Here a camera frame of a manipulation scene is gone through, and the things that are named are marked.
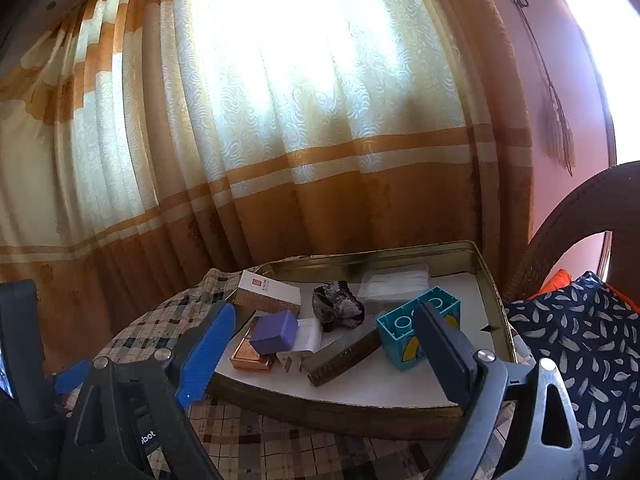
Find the brown wooden ruler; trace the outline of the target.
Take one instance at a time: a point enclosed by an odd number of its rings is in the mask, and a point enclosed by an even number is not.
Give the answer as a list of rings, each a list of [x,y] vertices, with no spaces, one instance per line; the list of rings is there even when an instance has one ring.
[[[307,378],[319,387],[347,372],[381,347],[375,320],[369,320],[303,360]]]

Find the purple small box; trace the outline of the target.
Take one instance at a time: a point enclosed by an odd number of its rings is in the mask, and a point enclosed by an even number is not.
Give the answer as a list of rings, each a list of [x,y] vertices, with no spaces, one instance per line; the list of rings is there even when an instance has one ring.
[[[250,336],[250,344],[261,355],[291,350],[295,344],[298,321],[289,310],[260,316]]]

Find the white red carton box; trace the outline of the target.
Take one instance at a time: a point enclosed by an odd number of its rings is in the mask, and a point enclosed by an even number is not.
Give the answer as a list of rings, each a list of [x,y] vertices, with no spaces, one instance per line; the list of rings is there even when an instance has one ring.
[[[244,270],[234,295],[238,307],[268,313],[291,311],[299,315],[302,294],[296,286]]]

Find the teal building block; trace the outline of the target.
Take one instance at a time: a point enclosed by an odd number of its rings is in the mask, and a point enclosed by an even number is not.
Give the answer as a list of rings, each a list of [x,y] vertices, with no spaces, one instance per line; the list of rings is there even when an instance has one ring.
[[[425,356],[414,334],[413,318],[416,308],[426,302],[430,302],[452,328],[457,330],[460,327],[460,300],[439,286],[376,318],[386,356],[402,372],[414,367]]]

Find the plaid tablecloth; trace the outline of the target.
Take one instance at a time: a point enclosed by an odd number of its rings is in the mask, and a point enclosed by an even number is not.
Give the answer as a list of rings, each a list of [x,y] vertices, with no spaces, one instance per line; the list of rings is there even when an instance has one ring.
[[[241,272],[212,269],[196,286],[178,292],[120,331],[99,353],[116,363],[147,359],[173,347],[204,318],[209,307],[229,299]],[[247,314],[236,309],[242,328]],[[491,479],[511,421],[507,405],[474,479]],[[188,411],[204,448],[224,479],[424,479],[444,450],[447,437],[392,440],[293,425],[257,414],[206,393]]]

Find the orange cushion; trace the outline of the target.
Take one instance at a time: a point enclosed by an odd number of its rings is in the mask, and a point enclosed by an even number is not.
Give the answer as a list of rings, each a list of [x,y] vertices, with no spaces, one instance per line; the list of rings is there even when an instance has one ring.
[[[539,292],[541,294],[546,294],[547,292],[554,292],[560,288],[568,286],[572,282],[572,276],[567,272],[567,270],[559,269],[552,275],[551,278],[548,278]]]

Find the navy leaf pattern cushion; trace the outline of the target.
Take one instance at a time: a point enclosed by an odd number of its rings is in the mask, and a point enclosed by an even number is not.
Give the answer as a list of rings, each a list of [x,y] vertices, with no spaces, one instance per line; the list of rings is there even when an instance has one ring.
[[[590,271],[506,305],[535,359],[558,364],[582,437],[587,477],[622,474],[639,442],[639,312]]]

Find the wicker chair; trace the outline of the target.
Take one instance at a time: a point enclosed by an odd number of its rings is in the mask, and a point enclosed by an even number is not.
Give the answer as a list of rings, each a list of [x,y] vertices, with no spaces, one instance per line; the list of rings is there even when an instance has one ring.
[[[568,194],[536,232],[501,293],[506,302],[533,296],[555,263],[575,244],[610,232],[608,282],[639,301],[640,165],[626,162],[605,169]]]

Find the black grey rock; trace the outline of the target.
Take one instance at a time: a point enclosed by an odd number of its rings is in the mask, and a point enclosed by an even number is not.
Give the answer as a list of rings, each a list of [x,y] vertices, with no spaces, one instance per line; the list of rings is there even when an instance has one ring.
[[[363,304],[346,281],[330,281],[317,286],[312,292],[311,305],[325,333],[339,327],[357,328],[366,317]]]

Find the white power adapter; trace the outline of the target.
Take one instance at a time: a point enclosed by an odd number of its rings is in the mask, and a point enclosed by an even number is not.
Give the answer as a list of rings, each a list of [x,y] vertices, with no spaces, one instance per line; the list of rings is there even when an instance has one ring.
[[[321,348],[322,326],[318,318],[300,318],[293,347],[277,353],[278,361],[288,373],[301,370],[303,362]]]

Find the copper rectangular box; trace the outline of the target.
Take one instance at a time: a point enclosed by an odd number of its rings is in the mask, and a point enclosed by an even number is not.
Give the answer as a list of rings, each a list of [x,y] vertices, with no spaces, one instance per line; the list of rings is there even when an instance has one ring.
[[[262,356],[250,344],[250,338],[253,336],[257,323],[258,318],[253,318],[250,321],[248,329],[245,331],[242,339],[232,353],[230,362],[236,370],[244,370],[244,372],[269,373],[274,362],[276,362],[277,358],[274,354],[265,354]]]

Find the orange cream patterned curtain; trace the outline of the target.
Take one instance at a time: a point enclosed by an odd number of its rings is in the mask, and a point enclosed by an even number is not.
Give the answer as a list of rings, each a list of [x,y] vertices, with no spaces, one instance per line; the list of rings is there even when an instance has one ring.
[[[212,269],[532,230],[532,134],[492,0],[84,0],[1,81],[1,277],[44,367]]]

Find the curtain tieback tassel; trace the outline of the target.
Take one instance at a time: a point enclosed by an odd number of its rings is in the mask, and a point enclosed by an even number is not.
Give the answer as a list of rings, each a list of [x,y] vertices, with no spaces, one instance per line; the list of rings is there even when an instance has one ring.
[[[544,92],[546,92],[548,106],[548,128],[550,129],[549,152],[555,161],[572,176],[576,165],[573,130],[570,128],[561,98],[551,78],[533,27],[526,16],[525,9],[528,7],[528,1],[523,0],[516,6],[529,39],[532,40],[536,58],[542,70],[542,80],[544,81]]]

